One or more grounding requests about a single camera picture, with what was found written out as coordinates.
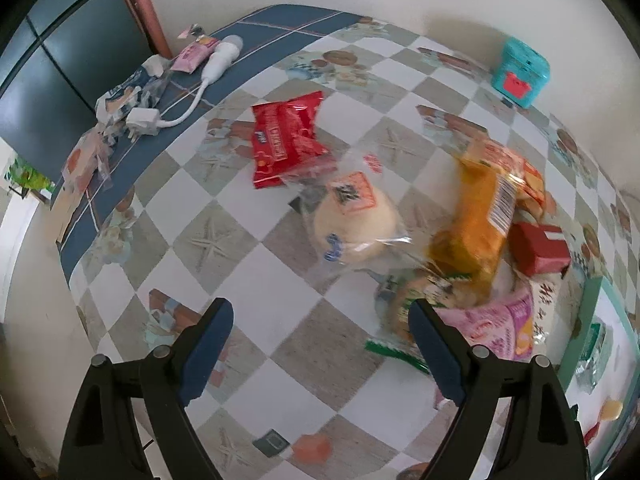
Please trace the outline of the red snack packet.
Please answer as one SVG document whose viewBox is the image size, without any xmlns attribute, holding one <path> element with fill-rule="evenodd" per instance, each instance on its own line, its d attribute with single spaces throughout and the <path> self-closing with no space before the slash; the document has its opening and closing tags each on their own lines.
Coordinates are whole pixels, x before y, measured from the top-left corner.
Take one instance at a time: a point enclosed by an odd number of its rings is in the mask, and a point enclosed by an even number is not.
<svg viewBox="0 0 640 480">
<path fill-rule="evenodd" d="M 329 153 L 314 131 L 322 101 L 323 92 L 315 91 L 288 101 L 252 107 L 254 188 L 281 185 L 281 174 Z"/>
</svg>

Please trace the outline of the teal toy box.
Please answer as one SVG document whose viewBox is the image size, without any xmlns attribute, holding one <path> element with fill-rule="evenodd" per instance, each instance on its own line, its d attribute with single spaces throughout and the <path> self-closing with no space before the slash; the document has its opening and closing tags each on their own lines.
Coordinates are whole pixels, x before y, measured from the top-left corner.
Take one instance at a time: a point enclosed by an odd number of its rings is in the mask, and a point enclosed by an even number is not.
<svg viewBox="0 0 640 480">
<path fill-rule="evenodd" d="M 519 107 L 529 108 L 549 79 L 548 61 L 525 42 L 509 37 L 491 76 L 491 87 Z"/>
</svg>

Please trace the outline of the pink tube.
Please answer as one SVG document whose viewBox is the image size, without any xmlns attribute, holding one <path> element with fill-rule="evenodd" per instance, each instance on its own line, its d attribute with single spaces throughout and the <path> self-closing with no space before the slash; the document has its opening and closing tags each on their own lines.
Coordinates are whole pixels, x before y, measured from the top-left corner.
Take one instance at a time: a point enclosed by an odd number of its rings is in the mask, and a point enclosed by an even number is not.
<svg viewBox="0 0 640 480">
<path fill-rule="evenodd" d="M 219 40 L 206 35 L 198 36 L 182 49 L 171 65 L 174 72 L 192 74 L 215 51 Z"/>
</svg>

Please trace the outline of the pink swiss roll packet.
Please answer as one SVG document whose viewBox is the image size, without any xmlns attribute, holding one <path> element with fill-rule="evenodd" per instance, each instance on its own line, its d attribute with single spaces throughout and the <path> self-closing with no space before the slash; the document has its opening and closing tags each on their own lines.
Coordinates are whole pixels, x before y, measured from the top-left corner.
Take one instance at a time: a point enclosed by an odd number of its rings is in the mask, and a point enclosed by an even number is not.
<svg viewBox="0 0 640 480">
<path fill-rule="evenodd" d="M 435 308 L 470 346 L 481 344 L 499 359 L 528 360 L 534 350 L 534 300 L 527 285 L 509 295 L 469 309 Z"/>
</svg>

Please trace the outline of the yellow jelly cup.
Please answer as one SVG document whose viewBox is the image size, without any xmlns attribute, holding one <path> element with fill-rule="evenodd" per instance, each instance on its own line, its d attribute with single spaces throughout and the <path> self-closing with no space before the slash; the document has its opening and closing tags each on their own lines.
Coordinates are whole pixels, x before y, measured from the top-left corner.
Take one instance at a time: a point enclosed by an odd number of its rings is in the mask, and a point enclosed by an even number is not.
<svg viewBox="0 0 640 480">
<path fill-rule="evenodd" d="M 608 399 L 606 400 L 600 409 L 599 422 L 612 422 L 620 417 L 622 414 L 624 404 L 619 400 Z"/>
</svg>

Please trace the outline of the clear packaged round bun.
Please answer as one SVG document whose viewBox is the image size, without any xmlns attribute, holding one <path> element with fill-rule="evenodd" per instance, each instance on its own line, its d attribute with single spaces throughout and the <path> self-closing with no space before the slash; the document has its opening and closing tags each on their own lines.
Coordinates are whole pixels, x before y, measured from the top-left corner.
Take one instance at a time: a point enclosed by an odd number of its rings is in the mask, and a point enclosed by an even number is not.
<svg viewBox="0 0 640 480">
<path fill-rule="evenodd" d="M 365 148 L 326 153 L 280 174 L 299 198 L 317 254 L 307 273 L 314 284 L 409 251 L 413 239 L 390 197 L 387 175 L 378 155 Z"/>
</svg>

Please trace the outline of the teal-rimmed white tray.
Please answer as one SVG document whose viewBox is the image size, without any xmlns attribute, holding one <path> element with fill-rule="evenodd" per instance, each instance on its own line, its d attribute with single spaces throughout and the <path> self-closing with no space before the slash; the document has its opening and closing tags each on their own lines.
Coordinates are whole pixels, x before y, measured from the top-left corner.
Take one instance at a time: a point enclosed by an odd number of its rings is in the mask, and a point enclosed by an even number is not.
<svg viewBox="0 0 640 480">
<path fill-rule="evenodd" d="M 590 278 L 558 377 L 586 439 L 591 471 L 608 466 L 639 400 L 639 338 L 606 278 Z"/>
</svg>

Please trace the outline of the orange red wafer packet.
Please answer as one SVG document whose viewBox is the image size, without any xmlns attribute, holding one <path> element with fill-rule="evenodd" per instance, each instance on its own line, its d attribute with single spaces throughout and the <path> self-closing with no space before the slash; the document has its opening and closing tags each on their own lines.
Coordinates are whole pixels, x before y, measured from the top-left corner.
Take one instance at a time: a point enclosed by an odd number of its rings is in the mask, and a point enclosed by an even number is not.
<svg viewBox="0 0 640 480">
<path fill-rule="evenodd" d="M 541 222 L 547 203 L 544 177 L 524 156 L 486 138 L 471 141 L 462 159 L 484 165 L 507 177 L 516 188 L 516 206 Z"/>
</svg>

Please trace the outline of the dark red wrapped box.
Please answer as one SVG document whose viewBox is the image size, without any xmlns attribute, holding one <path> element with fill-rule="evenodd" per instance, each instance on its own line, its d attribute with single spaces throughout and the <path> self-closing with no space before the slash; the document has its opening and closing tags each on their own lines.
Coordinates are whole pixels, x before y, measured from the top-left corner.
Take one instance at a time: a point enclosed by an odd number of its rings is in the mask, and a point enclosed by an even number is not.
<svg viewBox="0 0 640 480">
<path fill-rule="evenodd" d="M 566 238 L 558 226 L 514 223 L 508 242 L 516 268 L 529 278 L 539 274 L 564 275 L 572 261 Z"/>
</svg>

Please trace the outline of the white rice cracker packet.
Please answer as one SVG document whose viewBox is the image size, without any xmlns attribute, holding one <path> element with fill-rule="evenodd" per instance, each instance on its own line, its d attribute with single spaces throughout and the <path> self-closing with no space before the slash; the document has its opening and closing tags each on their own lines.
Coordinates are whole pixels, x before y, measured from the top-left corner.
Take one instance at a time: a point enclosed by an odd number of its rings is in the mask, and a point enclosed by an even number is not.
<svg viewBox="0 0 640 480">
<path fill-rule="evenodd" d="M 533 338 L 536 347 L 542 347 L 551 333 L 555 307 L 562 285 L 559 273 L 534 275 L 529 279 L 533 298 Z"/>
</svg>

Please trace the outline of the orange cake packet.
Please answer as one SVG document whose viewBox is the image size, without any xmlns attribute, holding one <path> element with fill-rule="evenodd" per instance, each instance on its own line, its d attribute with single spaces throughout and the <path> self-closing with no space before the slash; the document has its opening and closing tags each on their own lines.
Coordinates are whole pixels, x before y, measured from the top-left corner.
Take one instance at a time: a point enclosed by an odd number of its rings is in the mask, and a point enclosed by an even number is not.
<svg viewBox="0 0 640 480">
<path fill-rule="evenodd" d="M 490 295 L 516 205 L 516 188 L 502 174 L 458 159 L 459 193 L 454 218 L 437 232 L 426 254 L 443 274 L 471 275 L 471 289 Z"/>
</svg>

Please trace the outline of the green-edged clear pastry packet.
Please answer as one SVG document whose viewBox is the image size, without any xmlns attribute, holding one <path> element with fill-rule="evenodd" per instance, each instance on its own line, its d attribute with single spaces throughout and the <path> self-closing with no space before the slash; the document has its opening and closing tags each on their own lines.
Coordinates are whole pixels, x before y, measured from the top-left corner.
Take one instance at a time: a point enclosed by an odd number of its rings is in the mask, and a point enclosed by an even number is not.
<svg viewBox="0 0 640 480">
<path fill-rule="evenodd" d="M 367 270 L 378 283 L 374 310 L 378 330 L 364 344 L 377 354 L 401 360 L 416 370 L 430 374 L 409 330 L 409 308 L 414 300 L 424 299 L 434 308 L 468 308 L 477 304 L 467 273 L 441 274 L 432 266 L 420 269 L 396 269 L 387 274 Z"/>
</svg>

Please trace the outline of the crumpled wrapper scraps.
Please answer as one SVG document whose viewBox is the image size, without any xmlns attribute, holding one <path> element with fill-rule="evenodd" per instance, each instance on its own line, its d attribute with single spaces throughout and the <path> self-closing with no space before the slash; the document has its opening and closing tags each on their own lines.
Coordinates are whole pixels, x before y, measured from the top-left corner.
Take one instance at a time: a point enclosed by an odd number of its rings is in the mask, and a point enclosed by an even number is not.
<svg viewBox="0 0 640 480">
<path fill-rule="evenodd" d="M 168 58 L 152 55 L 96 100 L 96 124 L 80 137 L 63 167 L 64 191 L 84 194 L 93 178 L 111 185 L 110 158 L 118 139 L 128 131 L 126 118 L 136 107 L 156 107 L 168 85 L 170 66 Z"/>
</svg>

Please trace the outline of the silver green small packet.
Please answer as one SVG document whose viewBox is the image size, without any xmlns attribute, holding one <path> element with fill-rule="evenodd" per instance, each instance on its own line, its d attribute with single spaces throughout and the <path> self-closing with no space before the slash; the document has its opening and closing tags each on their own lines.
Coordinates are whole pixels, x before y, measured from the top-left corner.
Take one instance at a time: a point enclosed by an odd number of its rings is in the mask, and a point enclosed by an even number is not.
<svg viewBox="0 0 640 480">
<path fill-rule="evenodd" d="M 596 318 L 589 326 L 575 370 L 575 379 L 582 391 L 592 393 L 597 387 L 608 366 L 612 350 L 613 329 Z"/>
</svg>

